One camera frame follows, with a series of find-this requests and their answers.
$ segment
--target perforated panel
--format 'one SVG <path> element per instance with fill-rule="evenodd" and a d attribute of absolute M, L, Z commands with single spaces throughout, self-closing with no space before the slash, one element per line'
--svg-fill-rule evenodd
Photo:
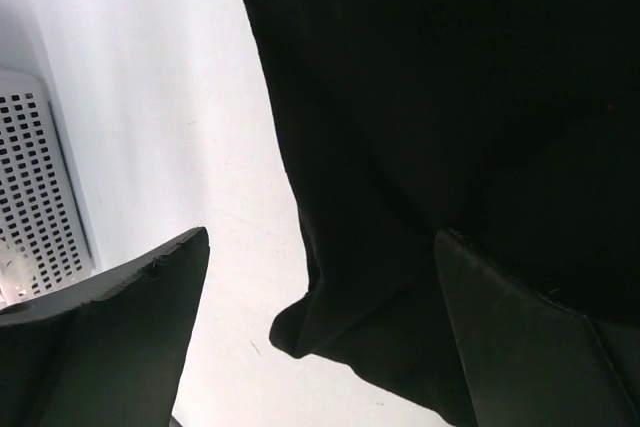
<path fill-rule="evenodd" d="M 44 89 L 6 71 L 0 71 L 0 238 L 37 265 L 24 299 L 93 271 Z"/>

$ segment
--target black cloth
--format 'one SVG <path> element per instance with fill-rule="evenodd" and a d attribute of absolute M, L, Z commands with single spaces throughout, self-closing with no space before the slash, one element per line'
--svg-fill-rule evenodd
<path fill-rule="evenodd" d="M 624 212 L 633 228 L 617 247 L 637 259 L 638 184 L 616 186 L 638 151 L 638 0 L 244 2 L 308 254 L 308 293 L 272 342 L 475 425 L 435 234 L 473 235 L 557 293 L 600 272 L 570 252 L 595 242 L 602 259 L 599 227 Z M 611 167 L 620 151 L 631 160 Z M 584 188 L 600 175 L 618 177 Z"/>

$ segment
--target perforated basket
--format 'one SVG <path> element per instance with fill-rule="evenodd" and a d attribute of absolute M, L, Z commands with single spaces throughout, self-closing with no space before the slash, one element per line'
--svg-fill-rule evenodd
<path fill-rule="evenodd" d="M 33 266 L 21 273 L 20 300 L 93 272 L 45 89 L 8 71 L 0 71 L 0 239 Z"/>

